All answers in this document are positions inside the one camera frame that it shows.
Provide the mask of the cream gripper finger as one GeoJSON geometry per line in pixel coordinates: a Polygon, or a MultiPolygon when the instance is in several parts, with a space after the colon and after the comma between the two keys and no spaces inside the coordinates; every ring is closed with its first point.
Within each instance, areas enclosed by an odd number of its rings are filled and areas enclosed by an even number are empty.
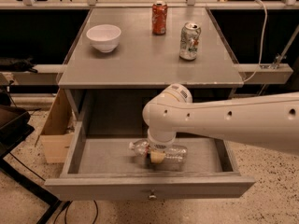
{"type": "Polygon", "coordinates": [[[150,161],[154,164],[162,163],[164,160],[165,154],[160,151],[153,150],[150,153],[150,161]]]}

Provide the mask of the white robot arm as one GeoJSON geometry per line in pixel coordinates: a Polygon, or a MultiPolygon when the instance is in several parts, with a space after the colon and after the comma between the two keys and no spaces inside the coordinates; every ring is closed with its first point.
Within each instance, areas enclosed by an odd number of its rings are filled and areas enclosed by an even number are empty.
{"type": "Polygon", "coordinates": [[[172,146],[191,133],[287,154],[299,153],[299,93],[195,103],[183,85],[172,84],[142,112],[149,143],[172,146]]]}

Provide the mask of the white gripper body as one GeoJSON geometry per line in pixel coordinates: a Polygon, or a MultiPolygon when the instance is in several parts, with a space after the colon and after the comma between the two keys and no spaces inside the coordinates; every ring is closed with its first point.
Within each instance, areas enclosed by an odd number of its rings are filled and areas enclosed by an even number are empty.
{"type": "Polygon", "coordinates": [[[176,132],[148,128],[149,146],[155,149],[165,149],[174,143],[176,135],[176,132]]]}

